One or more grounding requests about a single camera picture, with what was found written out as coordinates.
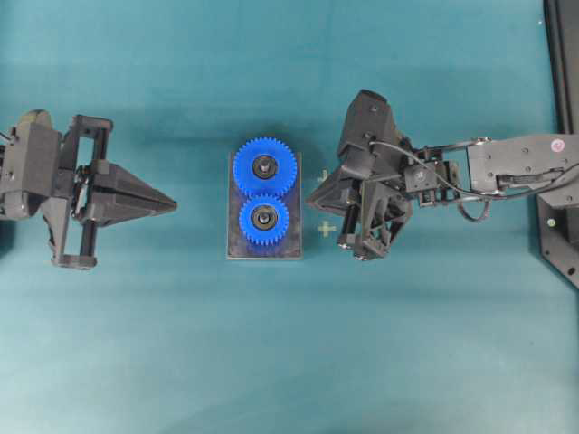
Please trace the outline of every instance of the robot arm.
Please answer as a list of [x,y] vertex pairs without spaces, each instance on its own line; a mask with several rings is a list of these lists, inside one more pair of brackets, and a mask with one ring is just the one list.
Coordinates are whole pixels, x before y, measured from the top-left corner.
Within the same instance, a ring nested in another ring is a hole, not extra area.
[[[457,150],[467,152],[470,190],[460,187],[458,164],[445,160]],[[360,260],[388,253],[412,216],[412,201],[420,207],[456,204],[471,222],[487,218],[491,202],[530,194],[554,209],[579,206],[579,136],[478,138],[413,149],[396,129],[387,101],[369,90],[350,104],[337,155],[339,167],[308,203],[344,217],[337,243]],[[524,191],[508,193],[512,189]],[[480,217],[463,208],[470,201],[484,203]]]
[[[91,269],[99,227],[176,208],[169,197],[107,161],[112,128],[110,120],[78,115],[63,136],[52,129],[47,111],[34,110],[2,135],[0,220],[20,221],[40,210],[56,266]],[[77,167],[81,137],[92,140],[92,159]],[[71,217],[82,226],[79,255],[64,253]]]

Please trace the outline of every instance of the plus sign marking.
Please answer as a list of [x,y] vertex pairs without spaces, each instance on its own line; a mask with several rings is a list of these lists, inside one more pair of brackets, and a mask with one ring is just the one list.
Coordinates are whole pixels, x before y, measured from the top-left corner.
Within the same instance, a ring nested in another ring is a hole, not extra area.
[[322,170],[322,176],[318,177],[318,182],[323,183],[327,180],[327,169]]
[[330,226],[327,221],[323,221],[321,226],[318,226],[318,231],[320,231],[324,238],[329,236],[330,232],[337,231],[336,226]]

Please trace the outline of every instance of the blue gear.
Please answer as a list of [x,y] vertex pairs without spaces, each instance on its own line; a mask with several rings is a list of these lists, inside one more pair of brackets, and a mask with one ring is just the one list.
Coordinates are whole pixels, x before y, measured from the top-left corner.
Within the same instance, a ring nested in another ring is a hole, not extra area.
[[[270,179],[261,179],[253,172],[253,161],[259,156],[270,156],[278,165]],[[296,182],[298,162],[291,150],[278,139],[259,137],[243,145],[233,160],[235,183],[246,196],[272,194],[283,196]]]
[[[257,207],[268,205],[278,214],[278,220],[271,229],[263,231],[256,228],[252,222],[252,213]],[[239,227],[245,238],[253,244],[269,246],[281,240],[290,226],[290,212],[280,199],[267,194],[252,197],[245,203],[239,213]]]

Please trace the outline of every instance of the cable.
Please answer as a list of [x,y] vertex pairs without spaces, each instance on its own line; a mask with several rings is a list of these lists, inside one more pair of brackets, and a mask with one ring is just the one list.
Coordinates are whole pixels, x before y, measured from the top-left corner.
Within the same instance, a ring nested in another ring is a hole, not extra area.
[[471,223],[480,223],[488,219],[490,215],[490,201],[485,201],[485,207],[482,209],[479,217],[472,217],[464,208],[464,203],[457,203],[456,207],[459,209],[460,215]]
[[491,193],[490,194],[483,194],[483,193],[475,193],[471,190],[464,190],[460,187],[457,187],[456,185],[451,184],[449,181],[446,180],[446,178],[439,175],[434,169],[432,169],[430,166],[425,164],[419,157],[415,156],[412,152],[406,151],[405,149],[402,149],[396,145],[392,145],[390,143],[380,142],[380,141],[372,141],[369,143],[369,145],[370,146],[373,146],[373,145],[386,146],[390,149],[393,149],[396,152],[399,152],[400,154],[408,156],[416,164],[421,165],[426,170],[433,173],[436,176],[436,178],[441,183],[446,185],[448,188],[450,188],[450,189],[452,189],[455,192],[458,192],[460,194],[464,194],[466,196],[478,197],[479,199],[481,199],[482,201],[485,201],[485,202],[488,202],[488,201],[506,201],[506,200],[511,200],[511,199],[517,199],[520,197],[530,196],[532,194],[541,194],[544,192],[555,190],[556,188],[560,188],[563,185],[569,184],[571,181],[573,181],[577,177],[577,175],[572,177],[571,179],[567,180],[564,184],[562,184],[562,182],[564,181],[564,179],[563,179],[564,175],[566,175],[567,173],[569,173],[570,171],[575,169],[577,166],[579,166],[579,163],[571,165],[569,168],[565,169],[557,178],[555,178],[549,184],[544,185],[543,187],[537,188],[536,190],[526,190],[524,192],[514,193],[514,194],[491,194]]

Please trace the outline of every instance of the teal table surface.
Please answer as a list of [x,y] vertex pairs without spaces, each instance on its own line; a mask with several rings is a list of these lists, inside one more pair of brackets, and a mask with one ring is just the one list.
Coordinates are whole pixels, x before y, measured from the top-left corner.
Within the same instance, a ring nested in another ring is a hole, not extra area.
[[285,140],[306,195],[362,88],[417,147],[555,131],[542,1],[4,0],[2,129],[111,118],[109,159],[179,209],[101,231],[90,272],[39,216],[0,226],[0,432],[576,433],[576,295],[533,200],[416,208],[368,263],[306,208],[303,260],[225,259],[228,154]]

